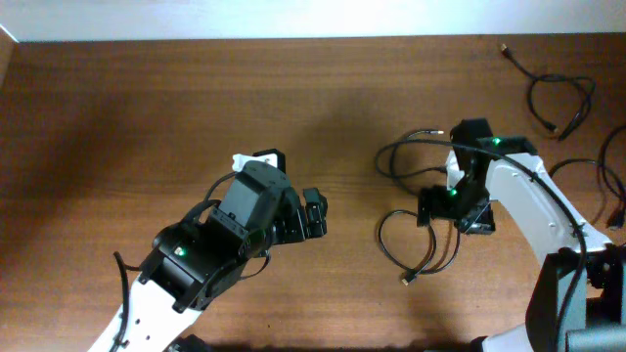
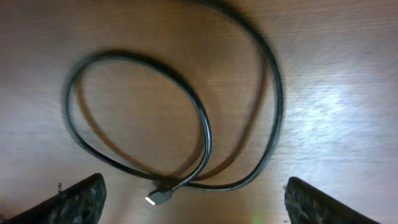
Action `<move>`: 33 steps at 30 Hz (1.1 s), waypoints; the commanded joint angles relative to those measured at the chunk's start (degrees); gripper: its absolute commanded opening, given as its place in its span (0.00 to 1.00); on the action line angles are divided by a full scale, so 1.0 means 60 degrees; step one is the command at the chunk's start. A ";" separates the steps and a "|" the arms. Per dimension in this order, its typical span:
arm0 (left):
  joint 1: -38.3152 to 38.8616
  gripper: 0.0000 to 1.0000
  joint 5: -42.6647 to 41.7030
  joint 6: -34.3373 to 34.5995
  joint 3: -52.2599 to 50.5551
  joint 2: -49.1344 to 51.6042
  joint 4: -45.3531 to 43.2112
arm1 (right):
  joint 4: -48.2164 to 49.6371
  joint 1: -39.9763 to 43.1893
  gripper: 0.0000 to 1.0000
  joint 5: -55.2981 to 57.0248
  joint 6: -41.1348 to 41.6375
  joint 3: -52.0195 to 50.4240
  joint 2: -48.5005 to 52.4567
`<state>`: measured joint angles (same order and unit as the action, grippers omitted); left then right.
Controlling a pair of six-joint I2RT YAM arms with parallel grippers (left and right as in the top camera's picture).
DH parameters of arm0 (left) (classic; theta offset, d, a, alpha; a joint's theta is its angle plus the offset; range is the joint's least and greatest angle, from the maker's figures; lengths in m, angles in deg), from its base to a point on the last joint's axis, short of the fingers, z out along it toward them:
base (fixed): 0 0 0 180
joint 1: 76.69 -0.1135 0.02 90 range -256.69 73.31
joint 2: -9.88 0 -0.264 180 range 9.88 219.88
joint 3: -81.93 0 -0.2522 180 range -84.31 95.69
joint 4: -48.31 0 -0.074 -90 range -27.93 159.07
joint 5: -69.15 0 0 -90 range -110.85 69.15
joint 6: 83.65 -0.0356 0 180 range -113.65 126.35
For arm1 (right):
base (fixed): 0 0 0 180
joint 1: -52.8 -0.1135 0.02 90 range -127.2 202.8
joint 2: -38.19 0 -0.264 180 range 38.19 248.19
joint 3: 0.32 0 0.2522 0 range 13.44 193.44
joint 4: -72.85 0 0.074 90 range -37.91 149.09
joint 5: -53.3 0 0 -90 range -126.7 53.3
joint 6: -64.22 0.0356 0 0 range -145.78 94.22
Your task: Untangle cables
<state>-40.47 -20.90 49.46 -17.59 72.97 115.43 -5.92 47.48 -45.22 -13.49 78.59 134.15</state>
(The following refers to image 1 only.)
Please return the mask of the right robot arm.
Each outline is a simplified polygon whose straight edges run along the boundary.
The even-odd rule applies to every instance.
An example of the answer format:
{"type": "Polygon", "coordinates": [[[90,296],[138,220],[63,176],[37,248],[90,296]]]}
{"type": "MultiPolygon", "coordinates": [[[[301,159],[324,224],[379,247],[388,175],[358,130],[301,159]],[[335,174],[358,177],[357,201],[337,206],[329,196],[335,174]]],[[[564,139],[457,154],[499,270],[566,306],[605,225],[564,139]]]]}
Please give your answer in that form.
{"type": "Polygon", "coordinates": [[[418,222],[461,233],[495,230],[491,204],[508,211],[541,271],[520,326],[469,344],[471,351],[622,351],[625,249],[588,223],[524,137],[496,137],[484,118],[450,132],[446,183],[423,189],[418,222]]]}

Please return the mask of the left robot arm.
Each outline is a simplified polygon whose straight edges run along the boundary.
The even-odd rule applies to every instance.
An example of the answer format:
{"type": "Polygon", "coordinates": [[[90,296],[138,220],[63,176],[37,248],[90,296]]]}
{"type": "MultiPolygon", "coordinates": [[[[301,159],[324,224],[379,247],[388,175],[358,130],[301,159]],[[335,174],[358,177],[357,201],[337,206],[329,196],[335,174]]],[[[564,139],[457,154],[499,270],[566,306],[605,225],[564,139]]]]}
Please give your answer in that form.
{"type": "Polygon", "coordinates": [[[249,260],[326,234],[327,199],[316,188],[298,193],[280,154],[236,154],[233,161],[225,197],[206,195],[163,228],[134,281],[117,263],[122,303],[92,350],[172,349],[213,300],[246,279],[249,260]]]}

